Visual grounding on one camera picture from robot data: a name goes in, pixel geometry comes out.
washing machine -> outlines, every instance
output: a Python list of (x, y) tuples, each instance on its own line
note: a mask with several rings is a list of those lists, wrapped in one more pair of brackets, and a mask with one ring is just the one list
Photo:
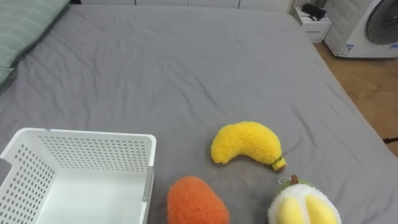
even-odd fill
[(328, 0), (325, 43), (339, 57), (398, 57), (398, 0)]

durian plush toy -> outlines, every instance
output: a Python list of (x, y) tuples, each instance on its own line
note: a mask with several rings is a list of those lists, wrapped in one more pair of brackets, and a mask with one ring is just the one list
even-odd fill
[(229, 224), (229, 211), (203, 180), (182, 177), (167, 194), (167, 223)]
[(293, 175), (268, 210), (269, 224), (341, 224), (328, 197)]
[(271, 165), (280, 171), (286, 166), (279, 138), (269, 128), (253, 121), (242, 121), (221, 128), (211, 145), (211, 158), (226, 164), (237, 155)]

yellow banana plush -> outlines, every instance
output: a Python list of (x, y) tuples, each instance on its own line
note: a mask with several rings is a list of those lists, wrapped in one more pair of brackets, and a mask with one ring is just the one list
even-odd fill
[(211, 158), (215, 163), (226, 164), (237, 155), (271, 165), (274, 170), (286, 166), (278, 137), (264, 125), (242, 121), (221, 128), (211, 145)]

white plastic basket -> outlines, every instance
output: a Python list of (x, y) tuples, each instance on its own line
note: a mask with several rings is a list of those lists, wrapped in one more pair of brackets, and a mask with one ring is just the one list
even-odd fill
[(0, 224), (146, 223), (156, 138), (25, 128), (0, 155)]

drawer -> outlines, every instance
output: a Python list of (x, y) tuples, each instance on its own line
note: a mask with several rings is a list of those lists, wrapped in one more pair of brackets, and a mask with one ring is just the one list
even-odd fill
[(81, 0), (82, 4), (130, 4), (135, 5), (134, 0)]
[(189, 0), (188, 6), (223, 7), (237, 9), (239, 0)]
[(288, 12), (291, 0), (241, 0), (240, 9)]
[(188, 6), (188, 0), (136, 0), (138, 6)]

